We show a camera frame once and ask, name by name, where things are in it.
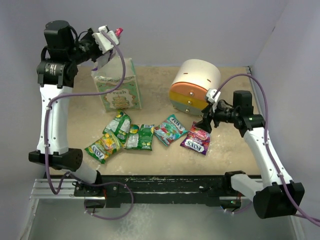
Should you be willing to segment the green cake paper bag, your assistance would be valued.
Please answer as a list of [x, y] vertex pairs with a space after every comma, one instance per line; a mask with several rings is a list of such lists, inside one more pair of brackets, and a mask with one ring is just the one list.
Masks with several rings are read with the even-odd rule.
[[[101, 95], [101, 101], [106, 112], [116, 110], [141, 110], [141, 94], [133, 60], [124, 58], [125, 77], [122, 84], [114, 91]], [[116, 87], [122, 79], [123, 65], [119, 56], [114, 56], [106, 65], [97, 63], [91, 70], [91, 77], [98, 92], [106, 92]]]

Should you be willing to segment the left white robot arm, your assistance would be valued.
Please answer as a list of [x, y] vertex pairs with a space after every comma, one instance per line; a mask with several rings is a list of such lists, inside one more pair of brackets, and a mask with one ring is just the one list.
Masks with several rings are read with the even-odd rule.
[[42, 100], [41, 132], [37, 147], [28, 154], [31, 163], [63, 170], [68, 175], [85, 182], [85, 190], [91, 196], [103, 191], [101, 174], [83, 160], [83, 152], [70, 148], [67, 137], [70, 94], [78, 65], [88, 60], [96, 62], [103, 55], [89, 28], [83, 38], [65, 20], [46, 24], [41, 61], [37, 66], [37, 82]]

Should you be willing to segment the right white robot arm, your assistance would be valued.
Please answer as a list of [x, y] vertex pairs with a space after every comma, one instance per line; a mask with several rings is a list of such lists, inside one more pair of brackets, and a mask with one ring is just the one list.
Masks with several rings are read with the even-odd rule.
[[301, 183], [294, 182], [283, 167], [272, 146], [264, 117], [254, 113], [251, 92], [234, 91], [232, 104], [219, 99], [220, 94], [216, 89], [207, 91], [207, 106], [202, 110], [202, 120], [196, 126], [210, 133], [220, 123], [233, 124], [249, 146], [262, 180], [258, 183], [241, 170], [226, 172], [223, 192], [228, 196], [239, 192], [247, 197], [261, 219], [295, 215], [305, 189]]

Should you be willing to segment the red candy packet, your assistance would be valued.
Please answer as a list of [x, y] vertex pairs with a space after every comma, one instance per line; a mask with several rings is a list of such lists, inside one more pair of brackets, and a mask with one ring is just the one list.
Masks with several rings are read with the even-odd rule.
[[121, 27], [116, 29], [115, 35], [118, 39], [121, 37], [122, 32], [123, 32], [123, 29]]

